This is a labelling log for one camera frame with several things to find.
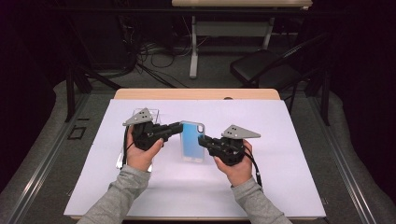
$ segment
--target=black chair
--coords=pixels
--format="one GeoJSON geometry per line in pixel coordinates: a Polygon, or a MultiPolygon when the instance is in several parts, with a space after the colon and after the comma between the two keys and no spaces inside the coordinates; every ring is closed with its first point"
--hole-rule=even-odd
{"type": "Polygon", "coordinates": [[[242,82],[242,88],[276,89],[279,92],[292,89],[289,112],[294,102],[299,82],[309,79],[321,71],[318,49],[329,38],[318,35],[297,45],[282,55],[260,49],[231,63],[231,73],[242,82]]]}

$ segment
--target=person's right hand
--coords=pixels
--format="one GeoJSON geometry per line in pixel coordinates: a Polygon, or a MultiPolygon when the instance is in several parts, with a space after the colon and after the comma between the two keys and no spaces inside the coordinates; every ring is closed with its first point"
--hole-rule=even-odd
{"type": "MultiPolygon", "coordinates": [[[[250,152],[252,152],[251,144],[245,139],[244,139],[244,146],[247,147],[250,150],[250,152]]],[[[214,158],[215,158],[215,163],[218,166],[219,170],[221,170],[224,174],[227,175],[227,178],[230,181],[230,183],[233,185],[233,187],[241,185],[247,182],[251,178],[252,164],[251,164],[251,160],[247,156],[245,156],[241,162],[233,166],[228,166],[224,164],[224,162],[222,162],[222,160],[219,157],[214,157],[214,158]]]]}

